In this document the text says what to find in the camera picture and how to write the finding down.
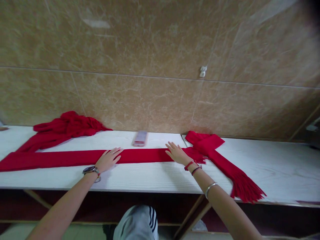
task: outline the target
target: gray pants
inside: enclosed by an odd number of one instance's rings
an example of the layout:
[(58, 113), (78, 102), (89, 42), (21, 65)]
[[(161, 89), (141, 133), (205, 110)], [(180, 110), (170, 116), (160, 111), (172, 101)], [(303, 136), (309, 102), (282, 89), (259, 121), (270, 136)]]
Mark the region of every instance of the gray pants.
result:
[(158, 240), (158, 220), (153, 207), (135, 205), (123, 215), (113, 240)]

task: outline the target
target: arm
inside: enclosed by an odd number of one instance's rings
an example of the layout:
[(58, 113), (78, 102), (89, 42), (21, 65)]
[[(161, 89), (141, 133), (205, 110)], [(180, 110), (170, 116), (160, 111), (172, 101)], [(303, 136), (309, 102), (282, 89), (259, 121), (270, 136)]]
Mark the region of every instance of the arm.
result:
[[(192, 158), (190, 158), (178, 145), (168, 142), (166, 144), (170, 151), (166, 153), (177, 163), (187, 166)], [(191, 164), (188, 170), (192, 172), (198, 167), (196, 164)], [(208, 176), (201, 168), (196, 170), (193, 174), (194, 179), (197, 181), (201, 190), (205, 193), (208, 186), (214, 183), (214, 180)], [(208, 200), (211, 203), (213, 209), (219, 215), (223, 223), (229, 230), (234, 240), (256, 240), (262, 239), (262, 236), (249, 220), (247, 215), (236, 204), (236, 202), (221, 188), (219, 185), (214, 185), (208, 192)]]
[[(95, 166), (100, 173), (116, 164), (123, 150), (120, 148), (105, 151)], [(87, 173), (74, 185), (40, 220), (27, 239), (61, 239), (76, 215), (84, 197), (97, 179), (97, 173)]]

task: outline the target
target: folded red scarf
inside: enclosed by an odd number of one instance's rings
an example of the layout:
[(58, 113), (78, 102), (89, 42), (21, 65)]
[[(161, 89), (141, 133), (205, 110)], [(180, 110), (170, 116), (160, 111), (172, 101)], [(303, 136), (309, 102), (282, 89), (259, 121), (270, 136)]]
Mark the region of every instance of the folded red scarf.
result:
[(57, 146), (71, 138), (92, 136), (99, 131), (112, 131), (105, 128), (98, 120), (79, 116), (74, 111), (65, 112), (60, 118), (49, 123), (35, 125), (33, 130), (38, 133), (23, 144), (17, 152), (35, 152)]
[(216, 134), (200, 134), (189, 131), (186, 140), (201, 154), (207, 156), (233, 182), (231, 197), (244, 202), (258, 201), (266, 194), (240, 168), (229, 162), (215, 149), (224, 143)]

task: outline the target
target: marble wall tile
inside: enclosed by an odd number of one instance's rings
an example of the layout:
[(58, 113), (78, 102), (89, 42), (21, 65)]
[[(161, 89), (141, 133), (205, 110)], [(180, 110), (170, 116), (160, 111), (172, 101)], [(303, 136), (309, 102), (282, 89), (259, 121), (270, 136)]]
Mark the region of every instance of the marble wall tile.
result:
[(219, 80), (317, 87), (319, 34), (309, 16), (299, 1), (265, 5), (240, 25)]
[(223, 4), (3, 0), (2, 64), (197, 79)]
[(4, 124), (33, 126), (71, 110), (84, 114), (71, 73), (0, 69), (0, 119)]
[(190, 129), (288, 139), (320, 103), (320, 89), (206, 81)]
[(185, 133), (202, 81), (73, 73), (87, 116), (114, 130)]
[(223, 1), (219, 27), (211, 48), (205, 79), (220, 80), (240, 25), (269, 2), (270, 0)]

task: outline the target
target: silver bangle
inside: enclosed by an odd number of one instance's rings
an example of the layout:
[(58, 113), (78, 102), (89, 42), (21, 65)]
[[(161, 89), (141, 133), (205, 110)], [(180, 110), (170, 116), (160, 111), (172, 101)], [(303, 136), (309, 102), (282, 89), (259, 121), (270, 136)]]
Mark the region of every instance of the silver bangle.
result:
[(217, 184), (217, 183), (212, 183), (212, 184), (210, 184), (210, 186), (207, 188), (206, 193), (204, 194), (204, 195), (206, 196), (206, 199), (208, 199), (208, 193), (209, 193), (210, 188), (211, 188), (212, 186), (214, 186), (214, 185), (218, 185), (218, 184)]

